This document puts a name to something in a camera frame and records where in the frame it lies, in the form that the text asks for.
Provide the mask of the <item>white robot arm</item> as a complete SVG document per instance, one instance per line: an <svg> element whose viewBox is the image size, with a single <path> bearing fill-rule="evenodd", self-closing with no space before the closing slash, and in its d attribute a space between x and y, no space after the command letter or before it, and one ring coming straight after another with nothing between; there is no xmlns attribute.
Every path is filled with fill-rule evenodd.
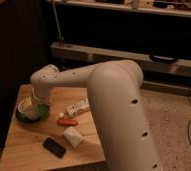
<svg viewBox="0 0 191 171"><path fill-rule="evenodd" d="M163 171L140 87L141 67L131 60L60 71L47 65L30 77L32 97L49 101L54 87L85 87L109 171Z"/></svg>

